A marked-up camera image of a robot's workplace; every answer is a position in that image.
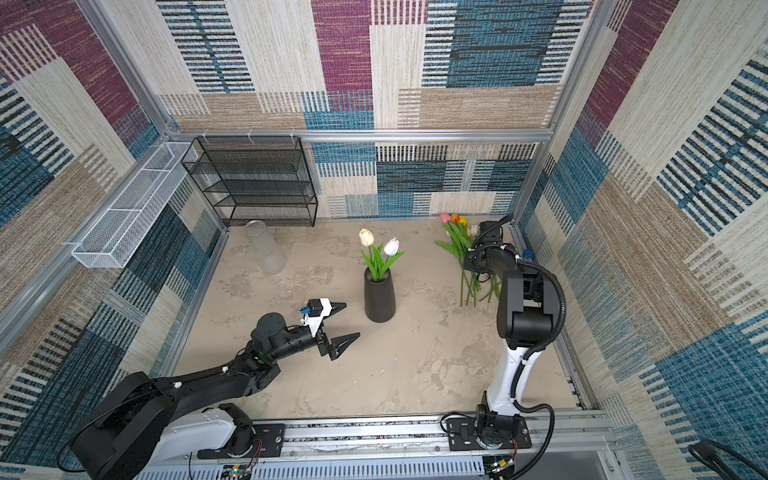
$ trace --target black mesh rack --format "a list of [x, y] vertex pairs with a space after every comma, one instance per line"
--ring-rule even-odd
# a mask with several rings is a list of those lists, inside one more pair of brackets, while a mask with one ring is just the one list
[[184, 168], [227, 226], [314, 227], [317, 196], [299, 138], [197, 137], [190, 149], [196, 160]]

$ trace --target tulip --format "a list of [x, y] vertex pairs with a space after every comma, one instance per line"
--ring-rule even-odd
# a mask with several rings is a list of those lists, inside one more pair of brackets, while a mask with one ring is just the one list
[[364, 247], [369, 247], [373, 245], [373, 233], [371, 233], [371, 230], [368, 230], [367, 228], [363, 228], [360, 230], [360, 243]]
[[397, 253], [397, 249], [399, 248], [400, 248], [400, 242], [397, 240], [397, 237], [395, 237], [386, 243], [386, 245], [384, 246], [384, 253], [386, 253], [391, 257], [392, 255]]

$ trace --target beige table surface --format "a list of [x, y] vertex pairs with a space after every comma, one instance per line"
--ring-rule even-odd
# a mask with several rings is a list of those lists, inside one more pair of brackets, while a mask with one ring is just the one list
[[[363, 310], [362, 227], [377, 244], [398, 237], [406, 252], [392, 268], [397, 313], [387, 323], [371, 322]], [[308, 299], [328, 297], [347, 303], [326, 320], [328, 336], [361, 332], [360, 338], [333, 362], [314, 348], [281, 359], [282, 372], [266, 389], [235, 401], [245, 412], [299, 418], [475, 409], [502, 348], [496, 301], [459, 307], [460, 270], [434, 244], [448, 239], [438, 220], [319, 222], [270, 232], [288, 259], [274, 276], [259, 271], [244, 228], [231, 229], [177, 374], [231, 360], [262, 315], [278, 312], [294, 325]], [[553, 347], [534, 366], [524, 398], [526, 405], [575, 408]]]

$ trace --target black vase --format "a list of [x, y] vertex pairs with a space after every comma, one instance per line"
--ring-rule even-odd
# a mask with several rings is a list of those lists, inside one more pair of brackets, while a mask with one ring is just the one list
[[395, 285], [392, 283], [392, 274], [387, 270], [382, 279], [375, 282], [371, 270], [366, 268], [365, 279], [366, 316], [374, 322], [384, 323], [395, 315]]

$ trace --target white mesh basket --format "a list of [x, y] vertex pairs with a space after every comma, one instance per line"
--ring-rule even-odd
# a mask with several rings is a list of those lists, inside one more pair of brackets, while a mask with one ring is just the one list
[[[72, 251], [87, 268], [124, 268], [187, 173], [186, 142], [166, 142]], [[190, 155], [197, 157], [196, 152]]]

